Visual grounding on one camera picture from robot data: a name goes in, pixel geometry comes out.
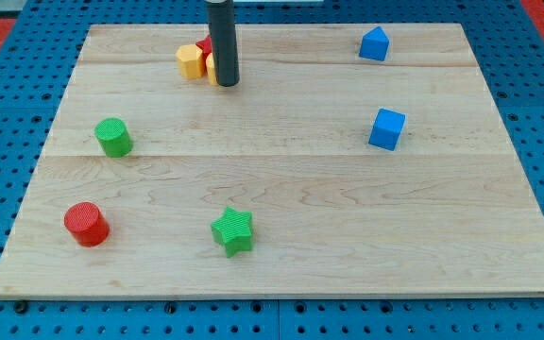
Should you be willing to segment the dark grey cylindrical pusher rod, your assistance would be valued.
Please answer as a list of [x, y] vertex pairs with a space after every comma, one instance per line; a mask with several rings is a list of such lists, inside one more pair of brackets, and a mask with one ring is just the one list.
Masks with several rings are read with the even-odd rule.
[[205, 0], [212, 57], [217, 83], [232, 87], [239, 83], [239, 61], [232, 0]]

